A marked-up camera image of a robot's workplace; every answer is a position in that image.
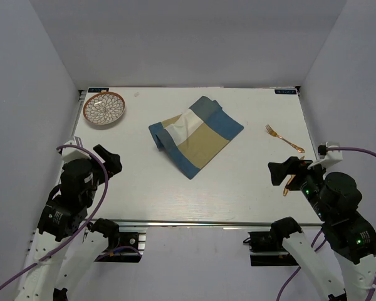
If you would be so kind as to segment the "floral patterned ceramic plate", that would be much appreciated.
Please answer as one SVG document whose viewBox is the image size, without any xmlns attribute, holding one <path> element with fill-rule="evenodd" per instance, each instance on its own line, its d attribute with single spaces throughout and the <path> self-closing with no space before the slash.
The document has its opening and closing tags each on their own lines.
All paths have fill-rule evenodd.
<svg viewBox="0 0 376 301">
<path fill-rule="evenodd" d="M 113 126 L 126 112 L 123 97 L 115 92 L 100 92 L 89 97 L 82 108 L 85 123 L 91 127 Z"/>
</svg>

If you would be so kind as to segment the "blue beige checked placemat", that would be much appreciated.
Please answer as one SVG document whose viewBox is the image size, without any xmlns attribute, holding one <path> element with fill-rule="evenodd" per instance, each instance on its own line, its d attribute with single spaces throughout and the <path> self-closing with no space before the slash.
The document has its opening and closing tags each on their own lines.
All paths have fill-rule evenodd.
<svg viewBox="0 0 376 301">
<path fill-rule="evenodd" d="M 202 96 L 184 113 L 149 126 L 157 148 L 193 179 L 244 127 Z"/>
</svg>

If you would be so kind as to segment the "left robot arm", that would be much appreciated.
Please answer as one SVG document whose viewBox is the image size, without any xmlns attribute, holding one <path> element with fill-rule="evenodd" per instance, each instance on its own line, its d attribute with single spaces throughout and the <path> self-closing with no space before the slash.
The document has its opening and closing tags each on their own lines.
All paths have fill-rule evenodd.
<svg viewBox="0 0 376 301">
<path fill-rule="evenodd" d="M 34 262 L 24 269 L 25 283 L 16 300 L 53 300 L 66 292 L 55 287 L 68 245 L 93 219 L 88 212 L 100 185 L 122 171 L 120 156 L 98 144 L 93 151 L 68 144 L 57 148 L 63 160 L 55 186 L 38 221 Z"/>
</svg>

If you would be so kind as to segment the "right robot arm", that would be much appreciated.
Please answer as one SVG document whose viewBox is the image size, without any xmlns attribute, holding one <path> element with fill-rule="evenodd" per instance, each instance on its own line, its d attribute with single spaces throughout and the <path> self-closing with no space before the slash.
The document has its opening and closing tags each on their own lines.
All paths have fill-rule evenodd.
<svg viewBox="0 0 376 301">
<path fill-rule="evenodd" d="M 321 300 L 376 300 L 376 232 L 357 211 L 362 194 L 355 180 L 342 172 L 326 173 L 321 163 L 297 157 L 270 162 L 268 169 L 274 186 L 293 176 L 287 188 L 302 192 L 321 220 L 321 231 L 343 279 L 338 280 L 323 264 L 292 217 L 271 225 L 271 244 L 296 260 Z"/>
</svg>

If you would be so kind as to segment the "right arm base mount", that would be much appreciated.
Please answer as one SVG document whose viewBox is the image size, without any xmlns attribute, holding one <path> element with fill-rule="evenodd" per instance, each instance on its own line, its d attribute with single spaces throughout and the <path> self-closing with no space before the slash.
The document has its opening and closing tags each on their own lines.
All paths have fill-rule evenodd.
<svg viewBox="0 0 376 301">
<path fill-rule="evenodd" d="M 243 241 L 249 247 L 252 267 L 298 267 L 297 261 L 281 245 L 269 231 L 253 231 Z"/>
</svg>

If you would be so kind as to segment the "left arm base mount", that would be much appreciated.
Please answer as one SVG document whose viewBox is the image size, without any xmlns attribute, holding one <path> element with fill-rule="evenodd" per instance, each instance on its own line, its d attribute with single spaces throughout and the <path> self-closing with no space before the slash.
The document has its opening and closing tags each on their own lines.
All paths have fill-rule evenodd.
<svg viewBox="0 0 376 301">
<path fill-rule="evenodd" d="M 89 222 L 83 242 L 95 243 L 91 234 L 96 233 L 105 241 L 105 249 L 96 257 L 96 262 L 139 263 L 145 249 L 146 234 L 126 230 L 116 222 L 100 218 Z"/>
</svg>

